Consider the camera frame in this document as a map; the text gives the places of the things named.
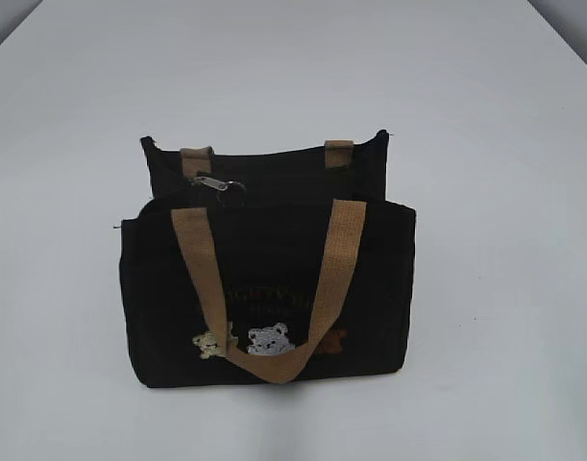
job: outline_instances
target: embroidered teddy bear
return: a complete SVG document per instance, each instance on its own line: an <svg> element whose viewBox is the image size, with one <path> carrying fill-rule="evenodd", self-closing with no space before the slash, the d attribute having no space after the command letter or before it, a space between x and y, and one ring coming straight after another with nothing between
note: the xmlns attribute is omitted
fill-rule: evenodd
<svg viewBox="0 0 587 461"><path fill-rule="evenodd" d="M347 330L344 328L330 329L319 345L314 350L314 353L341 353L343 351L340 339L347 337Z"/></svg>
<svg viewBox="0 0 587 461"><path fill-rule="evenodd" d="M227 332L228 339L234 339L232 336L232 328L233 323L228 322L229 331ZM210 357L224 357L225 354L223 351L218 347L216 344L216 337L211 331L206 331L205 333L198 334L197 336L193 337L193 344L201 349L201 358L206 359Z"/></svg>
<svg viewBox="0 0 587 461"><path fill-rule="evenodd" d="M251 328L248 330L248 337L253 342L247 348L248 353L253 355L280 355L293 351L295 345L289 343L285 336L287 327L285 324L277 323L273 327Z"/></svg>

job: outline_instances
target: black tote bag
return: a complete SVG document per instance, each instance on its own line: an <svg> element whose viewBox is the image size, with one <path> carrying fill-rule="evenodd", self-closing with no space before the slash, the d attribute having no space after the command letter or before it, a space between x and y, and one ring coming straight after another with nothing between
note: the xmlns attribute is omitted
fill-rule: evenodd
<svg viewBox="0 0 587 461"><path fill-rule="evenodd" d="M395 372L415 211L387 202L154 209L122 224L129 354L149 387Z"/></svg>
<svg viewBox="0 0 587 461"><path fill-rule="evenodd" d="M361 144L328 140L323 146L297 151L228 156L215 154L211 147L163 151L152 137L141 139L155 199L180 193L197 176L210 176L244 183L263 179L274 201L281 194L308 195L313 189L308 189L307 183L317 183L319 178L323 178L320 190L333 186L333 197L384 200L388 143L388 132L380 130L374 138Z"/></svg>

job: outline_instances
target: bag handle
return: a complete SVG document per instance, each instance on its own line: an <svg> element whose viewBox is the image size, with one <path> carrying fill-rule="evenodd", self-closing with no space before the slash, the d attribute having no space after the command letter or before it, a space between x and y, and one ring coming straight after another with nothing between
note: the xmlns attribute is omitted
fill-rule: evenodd
<svg viewBox="0 0 587 461"><path fill-rule="evenodd" d="M325 168L337 168L338 166L349 166L353 163L352 141L327 140L325 141Z"/></svg>
<svg viewBox="0 0 587 461"><path fill-rule="evenodd" d="M214 150L210 146L201 149L182 147L180 158L182 160L182 173L184 177L189 179L195 178L200 171L211 173L212 164L210 157L213 154Z"/></svg>
<svg viewBox="0 0 587 461"><path fill-rule="evenodd" d="M214 241L205 208L171 211L174 230L186 268L216 344L231 363L273 383L294 379L306 365L325 333L342 311L349 291L365 222L364 202L334 200L323 262L310 315L308 340L295 350L276 356L247 354L228 338L227 308L218 271Z"/></svg>

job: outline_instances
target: metal zipper pull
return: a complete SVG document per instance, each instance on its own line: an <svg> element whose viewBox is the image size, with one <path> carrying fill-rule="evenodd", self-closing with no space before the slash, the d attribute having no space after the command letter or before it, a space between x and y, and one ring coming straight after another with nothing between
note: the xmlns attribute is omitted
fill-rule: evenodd
<svg viewBox="0 0 587 461"><path fill-rule="evenodd" d="M198 176L192 181L193 185L202 184L206 185L207 187L211 187L212 189L219 190L224 192L225 190L229 189L229 186L232 182L222 182L218 181L215 178L209 178L207 176Z"/></svg>
<svg viewBox="0 0 587 461"><path fill-rule="evenodd" d="M197 178L195 178L194 180L192 180L190 182L192 185L206 185L207 187L210 187L212 189L216 189L218 192L216 192L216 199L218 200L218 202L222 205L222 206L229 206L224 200L223 200L223 192L226 192L228 190L231 190L231 188L235 188L238 187L239 190L242 192L242 200L241 200L241 205L244 206L245 204L245 197L246 197L246 186L244 184L242 184L241 182L237 182L237 181L219 181L216 180L215 178L210 178L208 176L198 176Z"/></svg>

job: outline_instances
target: embroidery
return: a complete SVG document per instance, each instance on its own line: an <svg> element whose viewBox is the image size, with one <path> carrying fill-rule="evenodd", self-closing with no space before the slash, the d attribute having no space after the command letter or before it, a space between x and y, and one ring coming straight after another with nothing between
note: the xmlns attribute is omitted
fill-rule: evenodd
<svg viewBox="0 0 587 461"><path fill-rule="evenodd" d="M341 353L343 351L340 339L347 337L347 330L344 328L330 329L319 345L314 350L314 353Z"/></svg>
<svg viewBox="0 0 587 461"><path fill-rule="evenodd" d="M233 323L228 322L228 326L229 328L227 332L227 338L235 339L235 337L232 335ZM223 351L216 344L216 337L214 336L214 333L209 330L193 337L193 344L201 350L201 354L199 356L203 359L225 356Z"/></svg>
<svg viewBox="0 0 587 461"><path fill-rule="evenodd" d="M289 318L312 310L312 297L283 286L250 286L227 290L227 306L244 311L250 318Z"/></svg>
<svg viewBox="0 0 587 461"><path fill-rule="evenodd" d="M247 348L248 353L253 355L280 355L293 351L295 345L289 343L285 336L288 328L283 323L277 323L273 327L251 328L248 330L248 337L253 344Z"/></svg>

